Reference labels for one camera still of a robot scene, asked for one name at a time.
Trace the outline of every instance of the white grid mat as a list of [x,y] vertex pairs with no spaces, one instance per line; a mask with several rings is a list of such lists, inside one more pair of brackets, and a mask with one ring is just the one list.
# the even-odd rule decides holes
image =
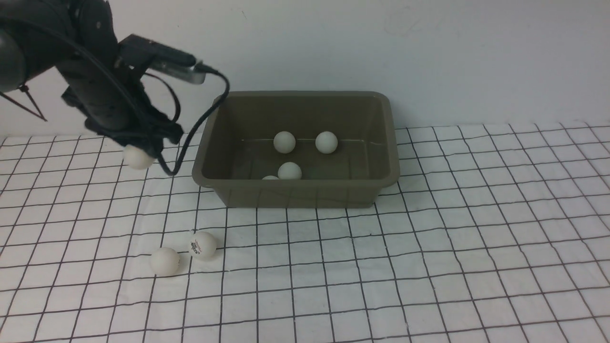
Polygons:
[[347,211],[226,209],[196,148],[171,179],[107,139],[5,139],[0,342],[608,342],[610,126],[396,133],[399,183]]

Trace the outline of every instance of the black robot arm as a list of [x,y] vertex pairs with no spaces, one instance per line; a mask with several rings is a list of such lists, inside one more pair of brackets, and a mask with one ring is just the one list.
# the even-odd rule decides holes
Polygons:
[[193,84],[202,84],[206,73],[225,80],[225,94],[188,141],[229,90],[222,74],[186,52],[136,35],[118,43],[105,0],[0,0],[0,92],[52,67],[69,85],[62,98],[86,116],[87,129],[139,147],[158,158],[169,175],[178,172],[182,159],[171,171],[161,151],[163,139],[178,144],[184,134],[176,123],[179,105],[170,120],[151,104],[141,77],[150,68]]

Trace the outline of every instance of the black cable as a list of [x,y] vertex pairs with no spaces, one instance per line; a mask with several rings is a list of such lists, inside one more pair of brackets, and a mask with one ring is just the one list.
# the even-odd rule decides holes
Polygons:
[[180,113],[182,112],[182,107],[180,106],[180,100],[178,99],[176,92],[174,92],[174,89],[171,88],[169,83],[167,83],[165,80],[163,80],[162,78],[160,78],[154,74],[144,73],[144,75],[161,81],[161,83],[167,88],[167,90],[170,91],[171,98],[174,101],[174,107],[176,108],[174,110],[174,117],[171,119],[171,123],[172,124],[176,123],[178,121],[178,118],[180,118]]
[[36,104],[36,101],[34,100],[32,95],[30,94],[29,88],[26,85],[23,85],[23,86],[19,87],[19,90],[21,90],[23,93],[25,93],[27,95],[27,97],[30,99],[30,102],[34,105],[34,107],[38,111],[38,114],[36,114],[36,112],[34,112],[33,110],[30,110],[26,106],[20,104],[19,101],[11,98],[10,96],[8,96],[8,95],[6,95],[6,94],[4,94],[2,92],[0,92],[0,96],[3,97],[4,99],[10,101],[12,104],[14,104],[15,106],[19,107],[20,109],[26,111],[27,113],[32,114],[36,118],[42,119],[44,121],[48,121],[45,118],[45,116],[42,114],[42,112],[40,111],[40,108],[38,108],[38,104]]
[[[129,107],[131,107],[131,109],[134,111],[135,116],[138,118],[138,121],[140,122],[144,132],[146,133],[146,138],[148,139],[148,143],[154,149],[155,145],[153,142],[153,134],[152,134],[153,132],[150,128],[146,114],[143,113],[142,109],[138,107],[138,105],[136,104],[135,100],[133,99],[132,95],[129,93],[127,88],[116,78],[116,76],[114,74],[112,74],[112,72],[110,70],[108,70],[108,68],[106,68],[106,66],[102,62],[100,62],[97,59],[97,57],[95,57],[92,53],[90,53],[89,50],[87,50],[85,47],[79,45],[78,43],[74,42],[73,40],[70,40],[69,38],[65,37],[64,35],[62,35],[58,32],[55,32],[51,29],[48,29],[47,27],[33,23],[29,20],[0,16],[0,21],[21,24],[21,25],[27,26],[35,31],[38,31],[43,34],[47,34],[51,37],[54,37],[54,38],[60,40],[61,42],[69,45],[76,52],[78,52],[81,55],[81,57],[89,60],[89,62],[91,62],[108,79],[108,81],[110,81],[110,83],[113,86],[115,86],[115,88],[121,94],[123,99],[125,101],[127,101]],[[176,174],[180,170],[180,167],[182,166],[182,161],[184,160],[184,156],[186,155],[188,145],[189,145],[190,141],[193,139],[195,132],[199,129],[201,124],[203,124],[203,122],[212,114],[212,112],[215,111],[220,106],[220,104],[227,98],[227,96],[229,95],[229,90],[231,89],[229,79],[227,79],[227,77],[224,76],[221,72],[219,72],[218,70],[215,70],[211,67],[208,67],[208,66],[202,66],[201,69],[209,74],[214,74],[214,75],[222,78],[222,80],[225,83],[224,92],[220,96],[218,101],[216,101],[216,103],[214,103],[206,111],[206,113],[204,113],[201,116],[201,118],[199,118],[199,120],[195,123],[194,127],[188,133],[187,138],[185,140],[185,144],[182,147],[182,150],[180,152],[180,156],[178,157],[178,159],[176,160],[176,163],[174,164],[174,170],[170,170],[170,168],[168,167],[167,163],[165,162],[165,158],[163,158],[163,155],[161,154],[161,152],[155,151],[155,153],[157,154],[156,158],[159,160],[161,169],[163,169],[163,171],[169,176],[176,176]]]

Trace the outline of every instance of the ball in tray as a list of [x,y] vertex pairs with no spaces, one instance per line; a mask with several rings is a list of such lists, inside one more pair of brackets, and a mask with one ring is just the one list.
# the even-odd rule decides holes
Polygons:
[[337,149],[339,140],[337,136],[330,131],[322,132],[315,139],[315,147],[323,154],[332,154]]
[[150,257],[152,271],[158,276],[174,275],[180,266],[180,255],[172,248],[160,248]]
[[301,167],[294,162],[286,162],[278,170],[280,180],[300,180],[302,176]]
[[295,136],[288,131],[282,131],[275,135],[275,138],[273,139],[273,146],[279,153],[289,154],[295,149]]

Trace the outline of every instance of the ball on table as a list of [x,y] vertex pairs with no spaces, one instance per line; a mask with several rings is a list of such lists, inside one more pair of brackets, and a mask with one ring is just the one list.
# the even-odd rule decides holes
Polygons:
[[144,170],[153,165],[154,158],[148,156],[144,150],[137,146],[128,145],[123,149],[125,164],[136,170]]
[[174,275],[180,266],[180,255],[172,248],[161,248],[152,253],[150,265],[159,276]]
[[282,131],[275,135],[275,138],[273,139],[273,146],[279,153],[288,154],[295,149],[295,136],[288,131]]
[[337,136],[330,131],[322,132],[315,139],[315,147],[318,148],[318,151],[323,154],[334,153],[337,149],[337,145],[339,145]]
[[299,180],[303,176],[301,167],[293,162],[286,162],[278,170],[280,180]]
[[195,259],[205,260],[211,258],[216,252],[216,238],[209,233],[196,233],[188,244],[188,252]]

